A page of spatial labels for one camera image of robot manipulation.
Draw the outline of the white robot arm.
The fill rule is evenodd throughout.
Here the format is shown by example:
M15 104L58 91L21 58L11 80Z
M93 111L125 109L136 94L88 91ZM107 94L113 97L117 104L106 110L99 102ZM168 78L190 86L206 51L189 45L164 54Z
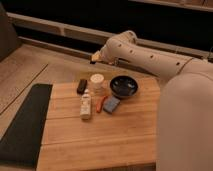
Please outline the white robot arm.
M110 37L93 62L125 60L165 81L157 110L156 171L213 171L213 63Z

